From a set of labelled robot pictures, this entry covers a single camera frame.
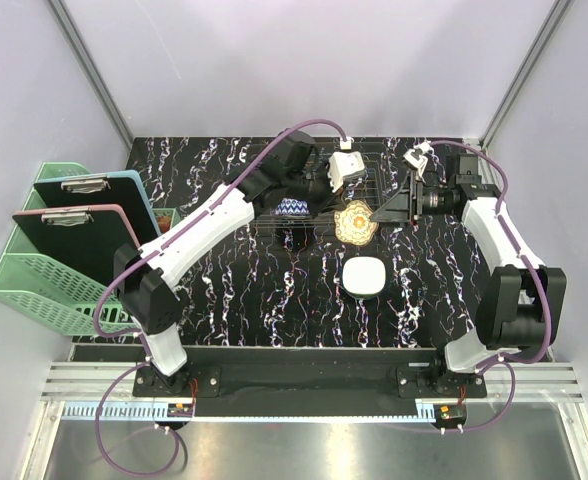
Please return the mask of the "blue white zigzag bowl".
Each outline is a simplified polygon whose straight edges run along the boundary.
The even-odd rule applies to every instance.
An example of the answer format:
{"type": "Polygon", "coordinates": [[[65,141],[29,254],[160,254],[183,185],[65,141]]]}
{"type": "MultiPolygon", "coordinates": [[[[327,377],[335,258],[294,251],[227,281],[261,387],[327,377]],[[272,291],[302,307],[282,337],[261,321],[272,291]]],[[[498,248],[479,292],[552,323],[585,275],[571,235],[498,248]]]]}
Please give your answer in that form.
{"type": "Polygon", "coordinates": [[[310,215],[306,201],[284,198],[275,208],[274,214],[286,217],[306,217],[310,215]]]}

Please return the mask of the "yellow floral scalloped bowl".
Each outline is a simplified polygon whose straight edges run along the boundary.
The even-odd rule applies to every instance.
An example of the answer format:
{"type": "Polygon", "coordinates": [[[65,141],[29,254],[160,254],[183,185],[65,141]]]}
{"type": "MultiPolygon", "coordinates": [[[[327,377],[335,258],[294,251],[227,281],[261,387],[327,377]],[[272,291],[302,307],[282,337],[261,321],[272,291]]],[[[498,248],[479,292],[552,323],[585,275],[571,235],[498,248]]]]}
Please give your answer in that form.
{"type": "Polygon", "coordinates": [[[368,245],[378,229],[378,223],[371,219],[373,211],[362,200],[349,202],[342,211],[334,213],[335,236],[344,244],[368,245]]]}

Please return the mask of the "white bowl dark blue outside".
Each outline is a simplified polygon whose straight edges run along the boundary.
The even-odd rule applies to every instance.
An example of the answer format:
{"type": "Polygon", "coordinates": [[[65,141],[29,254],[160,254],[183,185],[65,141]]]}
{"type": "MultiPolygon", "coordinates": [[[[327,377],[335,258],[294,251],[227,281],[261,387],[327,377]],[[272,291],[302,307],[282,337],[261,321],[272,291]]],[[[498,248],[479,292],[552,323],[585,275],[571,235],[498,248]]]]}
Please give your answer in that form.
{"type": "Polygon", "coordinates": [[[356,299],[378,296],[387,281],[386,268],[382,260],[370,256],[349,258],[342,268],[341,285],[356,299]]]}

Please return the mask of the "red patterned bowl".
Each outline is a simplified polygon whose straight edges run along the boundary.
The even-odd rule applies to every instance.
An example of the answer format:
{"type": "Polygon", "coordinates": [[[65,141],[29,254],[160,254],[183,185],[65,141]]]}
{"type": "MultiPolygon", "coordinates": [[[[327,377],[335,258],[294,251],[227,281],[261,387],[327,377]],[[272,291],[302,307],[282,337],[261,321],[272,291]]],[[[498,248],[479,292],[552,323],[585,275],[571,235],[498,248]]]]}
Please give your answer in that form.
{"type": "Polygon", "coordinates": [[[167,233],[172,227],[172,214],[159,214],[155,216],[160,234],[167,233]]]}

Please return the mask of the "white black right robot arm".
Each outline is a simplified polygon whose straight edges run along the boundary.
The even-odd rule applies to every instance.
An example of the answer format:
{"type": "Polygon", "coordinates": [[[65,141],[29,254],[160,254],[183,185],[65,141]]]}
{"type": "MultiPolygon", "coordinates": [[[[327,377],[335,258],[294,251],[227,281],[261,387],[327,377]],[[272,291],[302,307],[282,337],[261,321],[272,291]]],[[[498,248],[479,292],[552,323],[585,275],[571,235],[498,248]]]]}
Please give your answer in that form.
{"type": "Polygon", "coordinates": [[[473,151],[449,157],[445,184],[429,186],[424,172],[431,151],[424,143],[405,153],[407,186],[372,218],[410,224],[424,216],[454,216],[472,235],[490,270],[473,328],[438,347],[417,375],[418,386],[446,397],[495,363],[541,361],[558,332],[567,278],[526,245],[500,189],[482,180],[473,151]]]}

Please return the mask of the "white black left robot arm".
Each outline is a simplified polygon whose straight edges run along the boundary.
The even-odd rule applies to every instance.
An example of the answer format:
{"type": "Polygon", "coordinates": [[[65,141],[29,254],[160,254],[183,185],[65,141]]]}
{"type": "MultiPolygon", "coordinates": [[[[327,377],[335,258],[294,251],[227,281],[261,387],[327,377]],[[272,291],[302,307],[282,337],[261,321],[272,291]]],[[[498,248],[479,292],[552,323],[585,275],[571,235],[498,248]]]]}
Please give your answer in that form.
{"type": "Polygon", "coordinates": [[[350,141],[340,146],[323,166],[309,171],[313,139],[286,130],[167,233],[137,249],[117,250],[110,287],[139,328],[145,358],[156,367],[154,381],[164,393],[180,395],[190,382],[178,332],[180,280],[225,237],[284,199],[305,202],[313,216],[334,208],[345,180],[363,169],[350,141]]]}

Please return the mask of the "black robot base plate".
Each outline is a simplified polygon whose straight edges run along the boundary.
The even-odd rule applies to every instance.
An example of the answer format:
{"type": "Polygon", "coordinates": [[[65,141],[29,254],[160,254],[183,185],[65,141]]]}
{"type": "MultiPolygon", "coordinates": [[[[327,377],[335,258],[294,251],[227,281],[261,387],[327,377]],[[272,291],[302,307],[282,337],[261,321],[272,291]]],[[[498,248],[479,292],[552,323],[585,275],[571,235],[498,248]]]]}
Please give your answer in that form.
{"type": "Polygon", "coordinates": [[[223,398],[236,393],[291,391],[364,391],[402,399],[481,399],[485,380],[473,374],[446,375],[435,381],[423,363],[193,363],[166,383],[152,367],[135,375],[136,397],[223,398]]]}

